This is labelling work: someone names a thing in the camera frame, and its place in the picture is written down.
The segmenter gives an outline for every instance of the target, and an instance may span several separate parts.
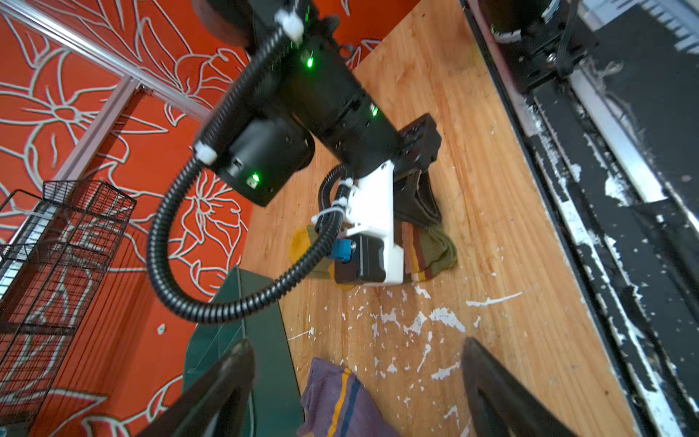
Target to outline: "black metal frame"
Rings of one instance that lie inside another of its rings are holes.
[[[121,243],[136,201],[104,181],[47,181],[10,244],[0,245],[0,425],[26,431]]]
[[[479,437],[574,437],[481,343],[466,339],[463,384]]]
[[[239,436],[254,376],[254,350],[244,338],[138,437]]]

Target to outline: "blue connector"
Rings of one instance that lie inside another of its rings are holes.
[[[330,248],[330,259],[337,259],[340,262],[348,262],[352,258],[352,240],[339,238],[333,243]]]

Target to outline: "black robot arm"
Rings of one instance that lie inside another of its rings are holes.
[[[226,10],[220,0],[202,1],[209,1],[217,13]],[[345,206],[352,199],[353,178],[368,177],[380,166],[383,169],[390,164],[393,169],[381,189],[392,192],[395,180],[399,192],[404,194],[396,196],[401,204],[395,205],[396,211],[402,211],[402,220],[421,225],[440,221],[433,199],[425,201],[425,190],[419,189],[420,185],[429,188],[426,170],[436,160],[440,146],[441,137],[431,117],[425,115],[397,132],[340,56],[340,47],[332,37],[337,21],[320,20],[312,3],[232,0],[232,4],[238,6],[237,14],[248,14],[240,22],[252,23],[254,33],[248,34],[246,41],[254,56],[200,131],[194,144],[195,155],[166,193],[154,216],[147,244],[147,269],[157,296],[176,315],[198,323],[238,320],[277,301],[296,286],[330,253],[346,220]],[[289,37],[293,32],[273,21],[279,10],[302,23],[302,38],[297,34],[293,41]],[[244,299],[206,303],[188,296],[171,272],[168,240],[180,204],[199,173],[209,167],[245,198],[266,206],[295,171],[310,163],[315,150],[311,133],[340,161],[322,184],[328,192],[320,193],[320,199],[329,198],[335,181],[341,181],[336,202],[319,222],[317,241],[272,285]],[[393,194],[384,199],[393,199]],[[402,282],[402,249],[391,252],[393,261],[388,258],[387,246],[393,244],[394,205],[384,207],[390,211],[384,217],[384,223],[390,221],[384,233],[355,236],[362,241],[373,239],[375,244],[362,245],[362,250],[366,246],[375,251],[372,259],[384,258],[376,261],[375,266],[352,267],[345,282],[396,283],[398,274]],[[352,259],[348,257],[344,262],[367,258],[359,255],[352,253]],[[393,273],[388,272],[387,263],[393,266]],[[378,273],[362,276],[361,272],[370,267]]]

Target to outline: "screw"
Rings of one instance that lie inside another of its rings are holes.
[[[556,66],[556,53],[549,53],[549,55],[546,56],[546,65],[550,69]]]

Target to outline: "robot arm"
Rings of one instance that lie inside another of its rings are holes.
[[[154,217],[147,267],[161,301],[193,322],[237,320],[284,296],[328,255],[336,259],[338,282],[402,282],[394,219],[421,226],[441,220],[427,174],[441,142],[434,120],[423,115],[398,132],[340,56],[332,37],[339,21],[321,19],[310,0],[197,0],[194,6],[215,35],[246,43],[254,56],[203,126],[194,157]],[[187,296],[174,280],[167,250],[175,214],[197,175],[208,167],[266,206],[311,162],[313,136],[340,161],[321,186],[317,241],[252,296],[219,304]]]

